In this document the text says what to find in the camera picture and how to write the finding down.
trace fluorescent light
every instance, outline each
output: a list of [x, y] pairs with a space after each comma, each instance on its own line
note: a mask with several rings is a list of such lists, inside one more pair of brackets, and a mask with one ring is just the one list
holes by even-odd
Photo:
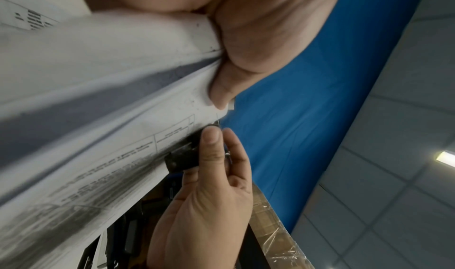
[[437, 161], [455, 167], [455, 155], [447, 151], [442, 152], [436, 158]]

